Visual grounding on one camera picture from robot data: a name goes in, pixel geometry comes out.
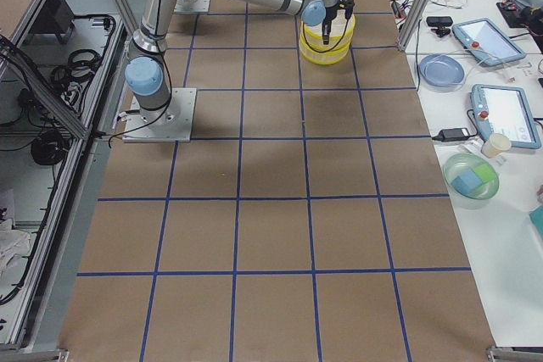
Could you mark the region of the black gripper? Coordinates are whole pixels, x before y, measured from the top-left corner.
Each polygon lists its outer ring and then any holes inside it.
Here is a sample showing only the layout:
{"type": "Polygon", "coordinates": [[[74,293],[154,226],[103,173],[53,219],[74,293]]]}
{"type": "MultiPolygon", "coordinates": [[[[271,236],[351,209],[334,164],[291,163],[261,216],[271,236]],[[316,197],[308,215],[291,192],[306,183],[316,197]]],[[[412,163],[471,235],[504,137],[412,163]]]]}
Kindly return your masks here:
{"type": "Polygon", "coordinates": [[[322,22],[322,42],[328,45],[332,21],[337,17],[339,10],[347,12],[349,19],[355,7],[355,0],[322,0],[326,9],[326,15],[322,22]]]}

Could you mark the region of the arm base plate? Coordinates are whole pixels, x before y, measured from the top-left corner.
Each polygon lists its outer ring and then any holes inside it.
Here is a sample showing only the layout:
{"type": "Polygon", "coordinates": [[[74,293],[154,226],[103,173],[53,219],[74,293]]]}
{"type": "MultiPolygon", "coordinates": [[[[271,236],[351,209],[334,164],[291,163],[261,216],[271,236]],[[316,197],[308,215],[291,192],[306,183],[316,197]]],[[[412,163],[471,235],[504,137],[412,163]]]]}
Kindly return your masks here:
{"type": "Polygon", "coordinates": [[[195,88],[175,87],[167,110],[155,112],[141,110],[136,97],[132,98],[130,114],[122,140],[124,142],[189,142],[193,129],[196,104],[195,88]]]}
{"type": "Polygon", "coordinates": [[[174,14],[207,14],[210,0],[176,0],[174,14]]]}

